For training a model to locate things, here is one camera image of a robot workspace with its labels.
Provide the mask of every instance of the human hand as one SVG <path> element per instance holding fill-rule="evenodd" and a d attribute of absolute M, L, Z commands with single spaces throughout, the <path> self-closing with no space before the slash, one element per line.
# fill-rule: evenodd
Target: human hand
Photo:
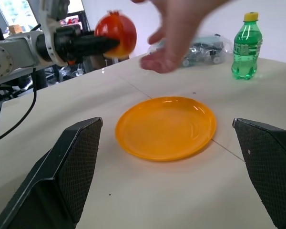
<path fill-rule="evenodd" d="M 135 3 L 146 0 L 132 0 Z M 148 40 L 165 38 L 165 46 L 141 59 L 141 67 L 158 73 L 175 70 L 186 54 L 203 18 L 228 0 L 150 0 L 161 13 L 162 24 Z"/>

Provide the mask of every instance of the black cable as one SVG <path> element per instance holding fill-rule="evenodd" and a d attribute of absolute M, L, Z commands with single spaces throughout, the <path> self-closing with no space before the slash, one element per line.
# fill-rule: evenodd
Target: black cable
<path fill-rule="evenodd" d="M 39 23 L 38 25 L 36 25 L 33 29 L 31 29 L 31 31 L 36 31 L 37 29 L 39 29 L 41 27 L 41 24 Z"/>
<path fill-rule="evenodd" d="M 34 107 L 34 105 L 36 103 L 36 99 L 37 99 L 36 68 L 33 68 L 32 80 L 33 80 L 34 98 L 33 98 L 33 102 L 31 104 L 30 108 L 25 113 L 25 115 L 21 118 L 21 120 L 19 120 L 19 122 L 17 122 L 17 124 L 15 126 L 13 126 L 11 129 L 9 129 L 7 132 L 5 132 L 4 134 L 2 134 L 0 136 L 0 140 L 2 138 L 4 138 L 6 135 L 8 135 L 10 132 L 12 132 L 14 129 L 16 129 L 24 121 L 24 119 L 26 119 L 26 117 L 29 115 L 29 113 L 32 111 L 32 109 L 33 109 L 33 107 Z"/>

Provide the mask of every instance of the soda bottle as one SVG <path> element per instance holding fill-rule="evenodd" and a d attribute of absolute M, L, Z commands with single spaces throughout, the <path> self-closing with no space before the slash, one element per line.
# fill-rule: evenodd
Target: soda bottle
<path fill-rule="evenodd" d="M 257 21 L 257 12 L 247 13 L 244 25 L 234 39 L 232 73 L 236 79 L 250 80 L 256 73 L 257 58 L 263 42 Z"/>

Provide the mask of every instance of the white table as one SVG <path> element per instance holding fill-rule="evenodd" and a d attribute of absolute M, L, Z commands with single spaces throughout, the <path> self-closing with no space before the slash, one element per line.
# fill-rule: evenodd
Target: white table
<path fill-rule="evenodd" d="M 65 128 L 101 116 L 97 164 L 78 229 L 274 229 L 248 177 L 232 121 L 241 117 L 286 129 L 286 64 L 261 59 L 256 78 L 237 81 L 231 62 L 160 75 L 141 70 L 138 60 L 38 92 L 32 113 L 0 141 L 0 212 Z M 121 115 L 149 97 L 170 95 L 214 111 L 217 133 L 205 151 L 171 163 L 124 152 L 114 138 Z M 29 94 L 3 104 L 0 135 L 31 100 Z"/>

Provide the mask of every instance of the orange plate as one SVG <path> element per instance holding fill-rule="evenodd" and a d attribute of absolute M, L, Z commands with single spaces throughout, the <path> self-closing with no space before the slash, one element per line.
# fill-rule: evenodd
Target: orange plate
<path fill-rule="evenodd" d="M 115 136 L 132 155 L 173 161 L 199 152 L 215 130 L 215 116 L 205 105 L 188 98 L 162 97 L 128 110 L 120 118 Z"/>

